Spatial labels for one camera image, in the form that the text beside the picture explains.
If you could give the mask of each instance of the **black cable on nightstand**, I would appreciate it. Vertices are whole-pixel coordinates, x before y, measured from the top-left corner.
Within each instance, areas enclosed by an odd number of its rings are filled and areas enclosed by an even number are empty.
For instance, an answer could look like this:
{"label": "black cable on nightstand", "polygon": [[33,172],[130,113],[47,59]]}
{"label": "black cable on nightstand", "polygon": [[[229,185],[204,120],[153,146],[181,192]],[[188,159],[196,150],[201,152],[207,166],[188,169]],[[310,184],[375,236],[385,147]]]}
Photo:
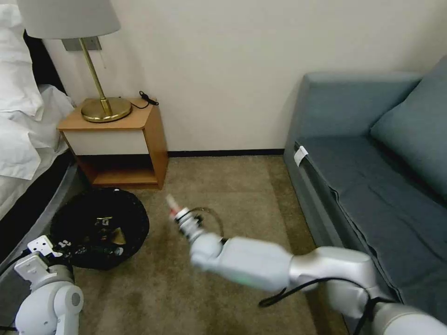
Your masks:
{"label": "black cable on nightstand", "polygon": [[142,98],[143,100],[146,100],[146,101],[148,102],[148,104],[147,104],[146,106],[144,106],[144,107],[140,107],[140,106],[137,106],[136,104],[131,103],[132,106],[137,107],[138,109],[145,109],[145,108],[146,108],[147,106],[149,106],[149,105],[154,105],[154,106],[158,106],[158,105],[159,105],[157,101],[152,100],[152,99],[151,99],[146,93],[144,93],[143,91],[140,91],[140,96],[141,96],[141,98]]}

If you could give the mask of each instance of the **table lamp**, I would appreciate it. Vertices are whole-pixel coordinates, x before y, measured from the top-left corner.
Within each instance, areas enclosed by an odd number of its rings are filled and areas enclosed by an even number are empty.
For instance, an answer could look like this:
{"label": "table lamp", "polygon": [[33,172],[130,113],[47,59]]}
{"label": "table lamp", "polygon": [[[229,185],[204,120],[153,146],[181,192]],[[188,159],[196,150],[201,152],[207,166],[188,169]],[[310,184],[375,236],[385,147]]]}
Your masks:
{"label": "table lamp", "polygon": [[115,121],[132,110],[129,101],[106,98],[83,37],[114,33],[121,28],[110,0],[17,0],[23,24],[29,36],[43,39],[78,38],[84,52],[99,99],[82,107],[82,116],[90,122]]}

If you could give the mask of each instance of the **wooden nightstand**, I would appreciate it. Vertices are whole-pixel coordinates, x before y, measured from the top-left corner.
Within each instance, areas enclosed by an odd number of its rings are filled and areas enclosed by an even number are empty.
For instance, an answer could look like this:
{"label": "wooden nightstand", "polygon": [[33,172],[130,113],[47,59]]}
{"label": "wooden nightstand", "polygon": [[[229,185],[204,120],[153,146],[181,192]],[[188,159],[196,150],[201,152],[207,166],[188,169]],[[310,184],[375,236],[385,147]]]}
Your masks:
{"label": "wooden nightstand", "polygon": [[[130,101],[146,105],[142,99]],[[82,118],[81,107],[58,129],[92,185],[162,189],[168,154],[159,108],[133,107],[121,120],[92,123]]]}

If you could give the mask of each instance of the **lamp stem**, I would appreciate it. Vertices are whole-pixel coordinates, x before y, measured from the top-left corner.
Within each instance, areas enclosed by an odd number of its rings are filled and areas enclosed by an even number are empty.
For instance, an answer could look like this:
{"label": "lamp stem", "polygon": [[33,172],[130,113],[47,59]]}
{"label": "lamp stem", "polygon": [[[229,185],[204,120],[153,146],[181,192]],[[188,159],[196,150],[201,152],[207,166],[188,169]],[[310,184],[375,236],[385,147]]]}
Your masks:
{"label": "lamp stem", "polygon": [[104,95],[104,91],[102,90],[101,83],[99,82],[98,75],[96,74],[95,67],[93,66],[92,59],[90,58],[90,54],[88,53],[87,47],[84,43],[84,39],[80,38],[79,43],[81,44],[82,51],[84,52],[85,60],[87,61],[90,72],[93,76],[93,80],[95,81],[96,88],[99,92],[99,97],[101,100],[102,109],[107,116],[112,115],[112,108],[110,107],[110,103],[106,96]]}

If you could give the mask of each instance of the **sofa armrest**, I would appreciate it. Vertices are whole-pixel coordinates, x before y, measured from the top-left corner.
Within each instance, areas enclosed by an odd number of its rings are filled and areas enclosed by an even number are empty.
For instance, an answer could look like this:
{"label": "sofa armrest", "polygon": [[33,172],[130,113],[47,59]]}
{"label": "sofa armrest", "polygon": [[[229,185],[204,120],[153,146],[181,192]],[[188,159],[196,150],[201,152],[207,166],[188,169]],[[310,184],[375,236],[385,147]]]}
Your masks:
{"label": "sofa armrest", "polygon": [[306,74],[287,143],[303,137],[367,134],[385,112],[410,94],[421,78],[412,72]]}

